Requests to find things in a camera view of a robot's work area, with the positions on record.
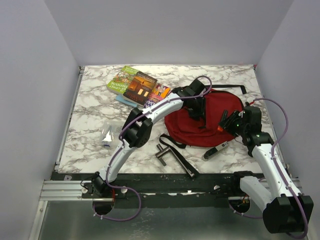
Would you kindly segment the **red backpack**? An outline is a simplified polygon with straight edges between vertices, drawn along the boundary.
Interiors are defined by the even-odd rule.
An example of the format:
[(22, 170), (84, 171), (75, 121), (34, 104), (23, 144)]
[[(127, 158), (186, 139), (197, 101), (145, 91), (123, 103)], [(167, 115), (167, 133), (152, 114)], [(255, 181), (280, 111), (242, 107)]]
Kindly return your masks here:
[(234, 111), (241, 112), (244, 108), (243, 102), (235, 94), (217, 89), (223, 88), (224, 85), (215, 85), (214, 87), (204, 96), (206, 100), (205, 120), (194, 120), (189, 117), (186, 110), (180, 109), (164, 118), (168, 135), (162, 134), (159, 137), (159, 142), (166, 147), (170, 147), (171, 151), (194, 177), (198, 176), (199, 172), (175, 147), (164, 142), (164, 140), (169, 140), (180, 149), (185, 149), (186, 146), (211, 149), (225, 141), (230, 142), (235, 139), (235, 136), (227, 133), (226, 130), (218, 131), (218, 126), (224, 110), (228, 111), (227, 117)]

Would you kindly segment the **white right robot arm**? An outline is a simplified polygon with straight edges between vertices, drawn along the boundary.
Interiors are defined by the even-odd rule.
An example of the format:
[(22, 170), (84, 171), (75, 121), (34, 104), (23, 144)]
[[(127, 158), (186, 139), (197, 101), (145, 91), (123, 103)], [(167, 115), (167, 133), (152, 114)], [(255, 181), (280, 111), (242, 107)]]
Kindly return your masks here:
[(262, 131), (261, 110), (250, 105), (231, 114), (224, 110), (218, 130), (242, 138), (248, 155), (257, 161), (268, 184), (264, 187), (253, 173), (238, 172), (238, 179), (230, 183), (230, 191), (236, 196), (249, 195), (261, 210), (264, 225), (270, 233), (301, 232), (306, 236), (313, 200), (302, 194), (290, 179), (272, 137)]

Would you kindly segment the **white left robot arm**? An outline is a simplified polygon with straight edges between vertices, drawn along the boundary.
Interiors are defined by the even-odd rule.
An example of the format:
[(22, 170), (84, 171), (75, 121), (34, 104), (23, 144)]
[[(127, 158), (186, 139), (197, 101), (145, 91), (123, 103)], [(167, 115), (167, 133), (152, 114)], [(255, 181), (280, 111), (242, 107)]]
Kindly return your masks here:
[(174, 88), (165, 99), (151, 107), (143, 110), (134, 108), (119, 133), (119, 144), (107, 165), (95, 172), (91, 178), (93, 191), (101, 198), (107, 197), (111, 188), (116, 188), (111, 183), (116, 180), (126, 160), (136, 149), (149, 141), (154, 124), (198, 98), (203, 98), (211, 88), (212, 80), (201, 75), (190, 85)]

